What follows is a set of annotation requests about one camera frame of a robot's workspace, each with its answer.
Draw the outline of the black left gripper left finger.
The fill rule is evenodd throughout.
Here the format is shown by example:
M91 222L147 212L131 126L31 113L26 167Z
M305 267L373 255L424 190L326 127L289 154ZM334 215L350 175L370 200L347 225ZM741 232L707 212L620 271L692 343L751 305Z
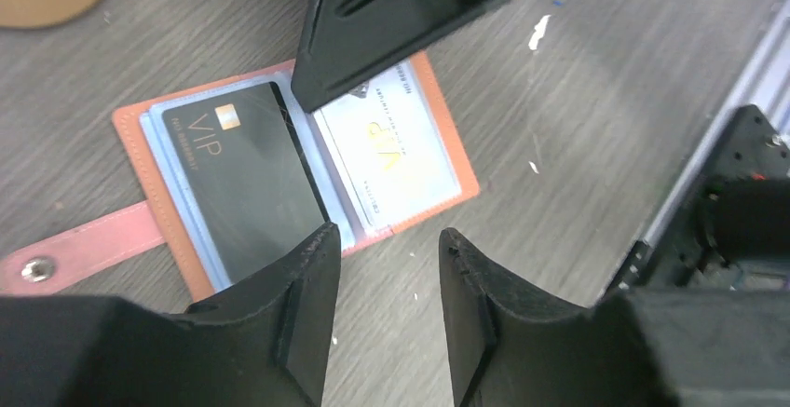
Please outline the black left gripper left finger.
M341 270L326 223L276 262L176 320L174 406L319 406Z

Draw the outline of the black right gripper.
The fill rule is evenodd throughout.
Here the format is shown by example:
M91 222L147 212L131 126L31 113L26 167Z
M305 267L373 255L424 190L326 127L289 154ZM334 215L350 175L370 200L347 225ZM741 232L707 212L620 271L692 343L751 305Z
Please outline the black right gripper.
M309 0L292 92L308 113L510 0Z

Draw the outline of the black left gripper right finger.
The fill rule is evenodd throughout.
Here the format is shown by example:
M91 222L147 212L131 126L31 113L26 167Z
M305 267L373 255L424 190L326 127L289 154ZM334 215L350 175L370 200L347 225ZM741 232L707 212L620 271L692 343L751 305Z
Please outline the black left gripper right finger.
M585 309L488 258L455 228L439 236L443 321L456 406L590 406Z

